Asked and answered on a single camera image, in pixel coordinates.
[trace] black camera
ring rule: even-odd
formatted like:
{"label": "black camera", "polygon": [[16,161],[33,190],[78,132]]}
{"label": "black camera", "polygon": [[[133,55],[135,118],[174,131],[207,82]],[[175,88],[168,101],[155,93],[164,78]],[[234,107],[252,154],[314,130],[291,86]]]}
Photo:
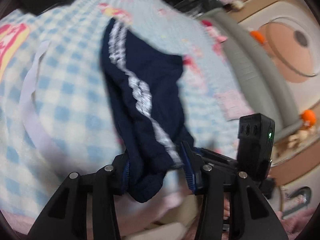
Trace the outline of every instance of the black camera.
{"label": "black camera", "polygon": [[268,176],[274,134],[275,121],[263,114],[247,115],[239,120],[238,168],[255,181]]}

